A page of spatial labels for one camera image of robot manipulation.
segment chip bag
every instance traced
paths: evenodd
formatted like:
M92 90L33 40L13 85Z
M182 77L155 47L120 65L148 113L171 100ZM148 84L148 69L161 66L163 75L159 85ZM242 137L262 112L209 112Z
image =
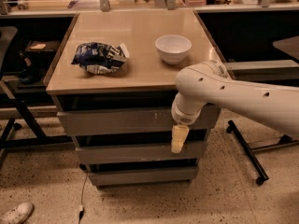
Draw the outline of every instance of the chip bag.
M77 47L72 64L78 64L92 74L103 75L117 72L128 57L129 52L123 43L118 47L113 47L90 42Z

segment power cord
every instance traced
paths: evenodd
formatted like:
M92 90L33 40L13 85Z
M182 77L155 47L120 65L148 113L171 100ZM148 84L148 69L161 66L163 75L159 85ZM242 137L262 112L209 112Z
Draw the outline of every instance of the power cord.
M88 176L88 171L86 171L85 180L84 180L82 192L81 192L81 202L80 202L80 206L78 207L78 224L80 224L80 222L84 216L83 194L84 194L84 188L85 188L87 176Z

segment white sneaker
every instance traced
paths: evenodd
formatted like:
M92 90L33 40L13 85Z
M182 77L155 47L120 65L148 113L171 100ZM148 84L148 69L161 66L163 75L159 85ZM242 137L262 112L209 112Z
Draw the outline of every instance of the white sneaker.
M34 205L32 203L26 202L21 203L10 211L6 212L0 218L0 224L22 224L34 211Z

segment ceramic bowl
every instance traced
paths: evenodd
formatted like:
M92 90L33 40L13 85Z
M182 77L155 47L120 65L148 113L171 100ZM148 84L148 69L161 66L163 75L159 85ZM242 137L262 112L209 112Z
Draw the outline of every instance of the ceramic bowl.
M183 61L192 47L191 41L181 35L163 35L155 45L161 59L169 64Z

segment gray drawer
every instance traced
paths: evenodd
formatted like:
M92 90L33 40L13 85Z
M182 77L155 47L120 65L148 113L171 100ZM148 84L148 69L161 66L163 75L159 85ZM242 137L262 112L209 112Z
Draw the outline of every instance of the gray drawer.
M206 146L206 142L186 142L179 154L171 152L170 143L77 147L76 152L80 162L85 165L139 161L178 161L201 158L205 153Z
M220 109L206 105L192 129L213 128ZM171 131L175 124L169 107L58 112L69 136Z
M162 168L148 170L130 170L103 173L90 173L89 178L95 186L119 184L138 184L153 182L169 182L193 180L198 173L198 167Z

